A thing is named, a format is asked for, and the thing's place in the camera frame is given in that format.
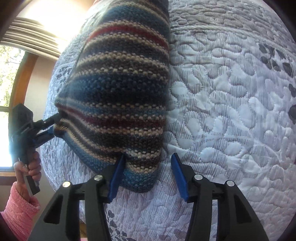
black clamp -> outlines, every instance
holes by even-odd
[[[46,120],[33,122],[33,112],[23,104],[18,104],[11,112],[12,138],[10,142],[10,154],[28,165],[32,149],[36,149],[47,141],[54,138],[53,124],[60,120],[60,115],[55,114]],[[39,183],[35,182],[32,176],[26,176],[28,190],[35,195],[40,192]]]
[[[64,182],[35,224],[28,241],[79,241],[79,201],[85,200],[88,241],[112,241],[104,203],[116,197],[125,156],[85,183]]]
[[[181,163],[178,154],[171,158],[179,193],[194,203],[185,241],[208,241],[212,221],[212,200],[218,200],[217,241],[268,241],[268,237],[248,200],[237,185],[210,182]]]

window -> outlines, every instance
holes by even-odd
[[[0,45],[0,168],[11,167],[9,154],[8,117],[10,99],[17,71],[25,51]]]

window frame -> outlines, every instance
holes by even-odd
[[[26,92],[29,85],[29,81],[35,67],[38,56],[29,52],[25,52],[25,55],[20,63],[13,83],[12,92],[10,96],[9,107],[0,107],[1,112],[8,112],[8,139],[11,140],[11,110],[14,106],[25,102]],[[0,185],[12,185],[16,181],[14,174],[13,164],[17,160],[12,160],[11,167],[0,167]]]

knitted striped fabric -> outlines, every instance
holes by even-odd
[[[157,178],[169,78],[168,2],[110,5],[55,105],[55,135],[96,173],[125,153],[121,185],[149,191]]]

white quilted bedspread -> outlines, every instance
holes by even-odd
[[[278,16],[236,0],[170,1],[170,90],[160,174],[144,194],[119,189],[106,207],[113,240],[184,240],[192,204],[179,196],[170,168],[182,162],[211,181],[236,182],[270,241],[296,212],[296,45]],[[45,117],[84,45],[81,33],[54,69]],[[56,190],[93,173],[55,138],[41,148]],[[81,204],[81,218],[84,208]],[[211,240],[217,232],[213,203]]]

